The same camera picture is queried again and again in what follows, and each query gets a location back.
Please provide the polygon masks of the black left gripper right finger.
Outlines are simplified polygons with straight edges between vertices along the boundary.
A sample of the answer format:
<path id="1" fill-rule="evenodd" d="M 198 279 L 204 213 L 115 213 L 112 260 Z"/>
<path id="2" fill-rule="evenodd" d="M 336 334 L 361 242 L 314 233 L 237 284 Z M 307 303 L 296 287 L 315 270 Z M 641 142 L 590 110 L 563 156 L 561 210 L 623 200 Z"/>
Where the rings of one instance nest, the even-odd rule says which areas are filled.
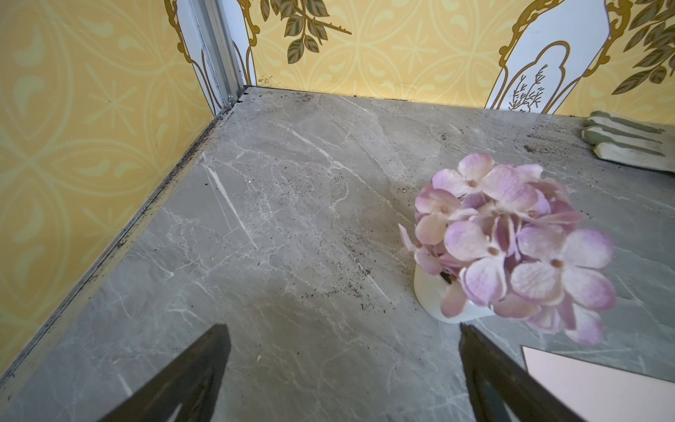
<path id="1" fill-rule="evenodd" d="M 580 421 L 473 325 L 461 324 L 459 351 L 478 421 Z"/>

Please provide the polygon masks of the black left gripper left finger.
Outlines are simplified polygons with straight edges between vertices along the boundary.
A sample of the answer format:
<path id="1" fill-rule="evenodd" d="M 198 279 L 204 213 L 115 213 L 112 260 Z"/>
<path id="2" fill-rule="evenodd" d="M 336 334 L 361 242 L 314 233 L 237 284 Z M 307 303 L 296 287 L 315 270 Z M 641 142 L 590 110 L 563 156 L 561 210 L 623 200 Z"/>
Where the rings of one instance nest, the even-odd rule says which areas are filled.
<path id="1" fill-rule="evenodd" d="M 230 350 L 228 326 L 213 325 L 102 420 L 212 420 Z"/>

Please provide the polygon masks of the pink envelope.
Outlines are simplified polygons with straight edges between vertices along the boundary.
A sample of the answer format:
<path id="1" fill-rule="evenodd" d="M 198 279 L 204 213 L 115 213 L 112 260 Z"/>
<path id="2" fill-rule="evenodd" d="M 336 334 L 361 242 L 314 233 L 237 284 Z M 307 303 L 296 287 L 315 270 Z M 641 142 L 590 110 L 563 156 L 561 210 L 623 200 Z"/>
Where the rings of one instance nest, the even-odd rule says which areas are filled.
<path id="1" fill-rule="evenodd" d="M 527 372 L 586 421 L 673 421 L 674 384 L 530 347 Z"/>

